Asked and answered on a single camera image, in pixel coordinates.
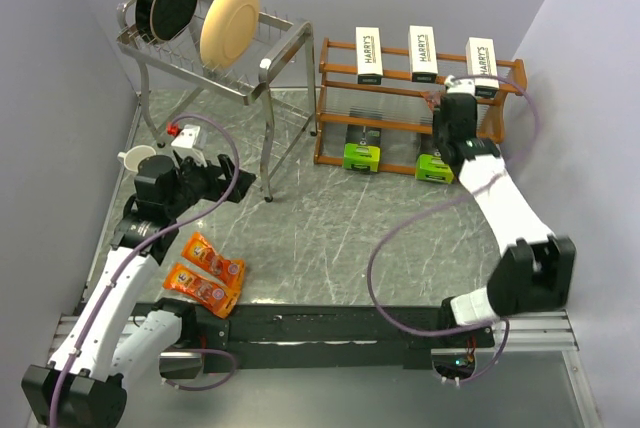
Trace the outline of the orange razor blister pack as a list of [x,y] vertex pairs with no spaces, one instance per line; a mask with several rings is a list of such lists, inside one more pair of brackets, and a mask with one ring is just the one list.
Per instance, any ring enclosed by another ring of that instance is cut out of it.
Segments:
[[431,112],[440,106],[441,98],[444,95],[443,91],[424,92],[422,97],[424,98],[427,106]]

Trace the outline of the black green razor box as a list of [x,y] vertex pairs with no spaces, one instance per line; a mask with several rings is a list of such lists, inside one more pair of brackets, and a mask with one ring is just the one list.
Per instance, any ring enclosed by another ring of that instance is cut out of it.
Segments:
[[431,137],[422,137],[416,159],[415,178],[419,181],[451,184],[454,174],[442,160]]
[[377,173],[381,158],[381,130],[376,127],[348,125],[342,166],[347,170]]

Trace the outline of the orange wooden shelf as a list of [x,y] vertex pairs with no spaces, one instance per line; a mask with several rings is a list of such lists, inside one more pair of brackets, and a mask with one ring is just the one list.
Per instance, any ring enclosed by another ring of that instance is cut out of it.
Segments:
[[466,73],[463,55],[440,54],[433,84],[416,83],[408,71],[406,48],[384,48],[381,84],[357,82],[356,45],[326,38],[319,57],[320,95],[316,105],[318,135],[313,161],[342,166],[348,125],[381,130],[380,172],[414,175],[422,137],[432,133],[432,112],[424,92],[441,91],[444,76]]

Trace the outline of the white Harry's box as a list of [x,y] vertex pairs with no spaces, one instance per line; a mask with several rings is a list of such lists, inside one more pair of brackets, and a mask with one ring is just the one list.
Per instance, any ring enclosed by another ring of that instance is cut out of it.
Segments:
[[491,38],[469,37],[466,44],[467,73],[474,75],[475,95],[493,99],[499,91],[494,42]]
[[438,76],[434,30],[431,26],[410,25],[408,30],[411,80],[435,83]]
[[362,85],[381,84],[383,77],[380,31],[377,27],[356,28],[357,82]]

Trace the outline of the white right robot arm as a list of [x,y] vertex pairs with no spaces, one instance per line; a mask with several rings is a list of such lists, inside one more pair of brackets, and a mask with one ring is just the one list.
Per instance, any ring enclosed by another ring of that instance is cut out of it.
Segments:
[[558,237],[525,200],[497,145],[476,134],[477,100],[447,93],[434,110],[433,134],[441,158],[473,195],[496,239],[500,259],[486,284],[445,302],[439,338],[460,346],[473,325],[566,306],[576,246]]

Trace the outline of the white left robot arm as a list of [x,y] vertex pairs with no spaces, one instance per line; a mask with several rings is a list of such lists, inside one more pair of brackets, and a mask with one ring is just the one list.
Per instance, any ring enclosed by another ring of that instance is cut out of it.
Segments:
[[133,334],[123,331],[179,232],[178,217],[201,200],[239,203],[255,180],[225,154],[216,163],[178,154],[139,163],[134,192],[90,299],[49,361],[30,365],[22,378],[39,424],[114,427],[124,414],[128,388],[162,352],[202,347],[196,309],[183,301],[162,299]]

